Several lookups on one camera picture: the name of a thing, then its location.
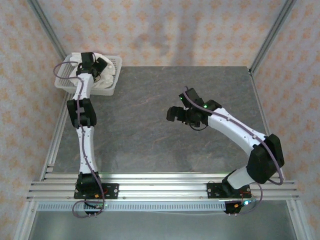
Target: white plastic basket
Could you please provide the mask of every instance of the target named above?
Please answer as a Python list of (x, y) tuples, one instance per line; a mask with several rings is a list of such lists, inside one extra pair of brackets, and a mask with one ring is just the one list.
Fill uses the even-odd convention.
[[(71, 54), (66, 56), (64, 62), (70, 61)], [(119, 56), (105, 56), (108, 58), (115, 67), (115, 75), (113, 76), (113, 84), (110, 87), (107, 88), (92, 88), (91, 94), (92, 95), (103, 95), (103, 96), (112, 96), (115, 92), (116, 84), (118, 82), (120, 70), (122, 67), (122, 58)], [(72, 66), (70, 63), (66, 63), (61, 65), (59, 72), (57, 73), (58, 76), (61, 77), (69, 77), (72, 71), (74, 70), (75, 66)], [(58, 89), (63, 89), (67, 91), (68, 93), (75, 94), (77, 87), (67, 79), (61, 79), (56, 77), (54, 81), (54, 86)]]

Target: patterned wallpaper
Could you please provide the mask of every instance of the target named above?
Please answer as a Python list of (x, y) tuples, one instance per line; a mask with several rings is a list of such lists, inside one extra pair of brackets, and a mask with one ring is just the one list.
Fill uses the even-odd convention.
[(285, 0), (40, 0), (65, 51), (124, 66), (248, 66)]
[(319, 0), (296, 2), (254, 79), (268, 126), (282, 140), (284, 173), (298, 180), (320, 236)]
[(26, 0), (0, 4), (0, 239), (10, 240), (46, 158), (63, 91), (60, 62)]

